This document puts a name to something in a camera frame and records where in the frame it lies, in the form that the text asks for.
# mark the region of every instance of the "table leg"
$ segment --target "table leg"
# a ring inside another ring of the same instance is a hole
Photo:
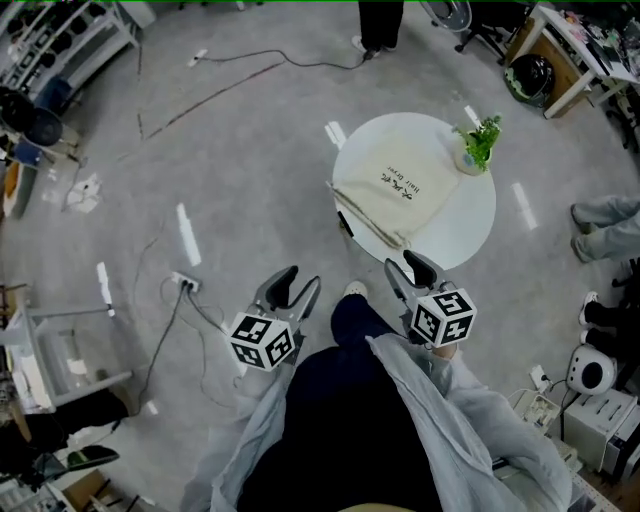
[[[598,96],[597,98],[591,100],[591,104],[595,107],[596,105],[599,105],[600,103],[602,103],[603,101],[608,100],[609,98],[611,98],[611,96],[613,96],[614,94],[618,94],[620,91],[622,91],[625,87],[627,87],[629,85],[628,82],[618,82],[615,87],[612,87],[611,89],[609,89],[607,92],[605,92],[604,94],[601,94],[600,96]]]
[[[560,98],[558,98],[553,105],[545,110],[544,117],[549,119],[556,115],[561,108],[565,107],[573,98],[578,95],[580,91],[582,91],[587,85],[589,85],[594,77],[595,74],[593,73],[593,71],[587,71],[578,79],[575,84],[569,87],[569,90],[567,90],[567,92],[560,96]]]
[[[542,31],[546,26],[546,24],[547,24],[547,20],[545,20],[544,18],[542,17],[535,18],[535,22],[533,24],[533,28],[531,29],[531,32],[529,32],[529,35],[522,43],[522,46],[516,52],[515,56],[513,57],[513,60],[516,60],[518,57],[527,54],[529,50],[531,50],[535,42],[540,37],[540,34],[542,34]]]

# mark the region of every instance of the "office chair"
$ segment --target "office chair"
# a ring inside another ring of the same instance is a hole
[[[512,35],[515,34],[531,14],[533,5],[520,2],[470,2],[470,5],[472,13],[470,32],[461,44],[454,47],[455,51],[462,53],[469,41],[480,36],[500,56],[498,64],[503,66],[506,56],[498,46],[498,43],[502,42],[503,35],[497,29],[502,28]]]

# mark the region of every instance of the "electrical cord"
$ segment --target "electrical cord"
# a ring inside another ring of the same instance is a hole
[[[193,295],[191,295],[191,290],[187,290],[187,299],[189,300],[189,302],[191,302],[191,305],[195,308],[195,310],[200,314],[200,316],[202,318],[205,319],[205,321],[211,325],[213,325],[216,329],[218,329],[222,334],[224,334],[225,336],[228,334],[220,325],[218,325],[216,322],[214,322],[211,318],[209,318],[209,315],[207,315],[201,308],[200,306],[196,303],[196,301],[193,299]]]
[[[553,384],[551,384],[551,387],[549,388],[549,393],[551,393],[558,384],[562,384],[563,382],[567,382],[567,379],[562,379],[562,380],[559,380],[558,382],[554,382]]]
[[[171,329],[171,326],[174,324],[174,322],[176,320],[176,315],[178,313],[178,308],[180,307],[180,301],[182,300],[182,296],[184,295],[184,292],[185,292],[186,288],[187,288],[186,287],[186,283],[183,282],[182,286],[180,287],[180,293],[178,294],[178,299],[176,300],[176,305],[173,307],[173,311],[171,312],[171,318],[169,319],[169,323],[165,327],[164,332],[162,333],[162,336],[160,337],[160,341],[158,342],[158,346],[156,347],[156,350],[153,353],[153,357],[151,358],[151,364],[149,365],[149,369],[147,370],[147,376],[145,377],[144,386],[142,386],[142,389],[140,390],[140,393],[138,393],[138,410],[134,414],[129,416],[130,418],[138,416],[140,414],[140,412],[142,411],[142,397],[145,394],[145,392],[147,391],[147,389],[149,388],[149,381],[151,380],[151,373],[153,372],[153,368],[154,368],[154,366],[156,364],[156,360],[158,359],[158,354],[160,354],[160,349],[162,348],[162,345],[164,344],[164,341],[167,338],[167,334],[169,334],[169,330]]]
[[[162,283],[160,284],[160,300],[164,303],[167,304],[167,301],[164,297],[164,293],[163,293],[163,288],[165,283],[171,279],[170,277],[165,278],[164,281],[162,281]],[[187,295],[191,294],[191,288],[189,287],[189,285],[186,286],[186,292]],[[212,403],[220,406],[220,407],[226,407],[226,408],[230,408],[230,406],[222,404],[220,402],[218,402],[215,398],[213,398],[209,393],[207,393],[207,391],[205,390],[204,387],[204,379],[207,375],[207,348],[206,348],[206,343],[204,340],[204,335],[202,334],[202,331],[200,329],[198,329],[195,325],[193,325],[191,322],[188,322],[186,318],[184,318],[180,312],[178,312],[178,317],[180,318],[180,320],[182,320],[182,322],[184,322],[187,326],[191,327],[191,329],[193,329],[194,331],[196,331],[196,333],[198,334],[198,337],[200,338],[200,343],[202,346],[202,374],[200,376],[200,392]]]
[[[354,69],[358,69],[360,66],[362,66],[365,62],[367,62],[368,60],[371,60],[374,56],[374,52],[371,50],[367,50],[366,53],[363,55],[362,60],[356,64],[355,66],[342,66],[340,64],[334,64],[332,62],[312,62],[309,64],[303,64],[300,62],[296,62],[294,60],[291,60],[286,53],[284,53],[282,50],[261,50],[258,52],[251,52],[251,53],[245,53],[242,55],[236,55],[234,57],[226,57],[226,58],[219,58],[219,59],[212,59],[210,57],[195,57],[195,60],[206,60],[208,62],[215,62],[218,64],[222,64],[223,62],[231,62],[234,60],[240,60],[240,59],[246,59],[247,57],[254,57],[256,55],[265,55],[267,53],[277,53],[280,54],[282,56],[282,58],[284,58],[284,60],[286,60],[289,64],[293,64],[296,67],[299,68],[313,68],[316,66],[330,66],[333,68],[337,68],[337,69],[343,69],[345,71],[352,71]]]

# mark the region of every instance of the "white sneaker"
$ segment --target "white sneaker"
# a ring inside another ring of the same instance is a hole
[[[580,325],[582,325],[583,327],[587,327],[591,325],[589,322],[587,322],[587,318],[584,316],[584,308],[587,307],[587,304],[589,304],[589,302],[598,302],[598,294],[596,292],[587,293],[587,295],[584,298],[584,302],[582,303],[582,309],[580,310],[580,316],[578,317],[578,321],[580,322]]]
[[[351,281],[344,289],[343,297],[347,295],[362,295],[365,299],[369,296],[367,287],[361,281]]]
[[[351,44],[355,46],[360,53],[367,53],[368,51],[364,46],[362,46],[362,36],[353,36],[351,38]],[[377,57],[378,55],[380,55],[379,50],[377,52],[373,52],[374,57]]]

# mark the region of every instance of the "gray pants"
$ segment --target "gray pants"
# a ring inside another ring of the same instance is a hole
[[[583,261],[640,257],[640,196],[607,196],[576,203],[573,217],[593,232],[575,238],[574,248]]]

